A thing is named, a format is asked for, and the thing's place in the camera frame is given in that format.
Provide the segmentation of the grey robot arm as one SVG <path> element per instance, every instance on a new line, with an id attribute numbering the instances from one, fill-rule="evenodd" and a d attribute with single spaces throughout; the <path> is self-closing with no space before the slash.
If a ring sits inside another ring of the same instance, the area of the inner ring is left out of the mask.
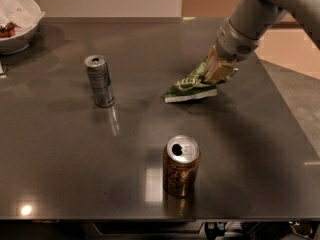
<path id="1" fill-rule="evenodd" d="M 216 84 L 231 75 L 259 46 L 264 33 L 287 14 L 320 48 L 320 0 L 241 0 L 217 31 L 204 80 Z"/>

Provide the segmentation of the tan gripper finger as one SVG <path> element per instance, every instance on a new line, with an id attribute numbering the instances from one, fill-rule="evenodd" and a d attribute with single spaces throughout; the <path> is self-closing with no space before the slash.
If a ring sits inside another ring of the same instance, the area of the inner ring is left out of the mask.
<path id="1" fill-rule="evenodd" d="M 218 61 L 211 61 L 205 68 L 204 81 L 210 84 L 217 84 L 234 71 L 234 66 L 225 65 Z"/>
<path id="2" fill-rule="evenodd" d="M 217 64 L 216 57 L 217 57 L 216 46 L 213 45 L 209 51 L 207 58 L 205 59 L 205 62 L 206 62 L 205 73 L 209 73 L 214 69 L 214 67 Z"/>

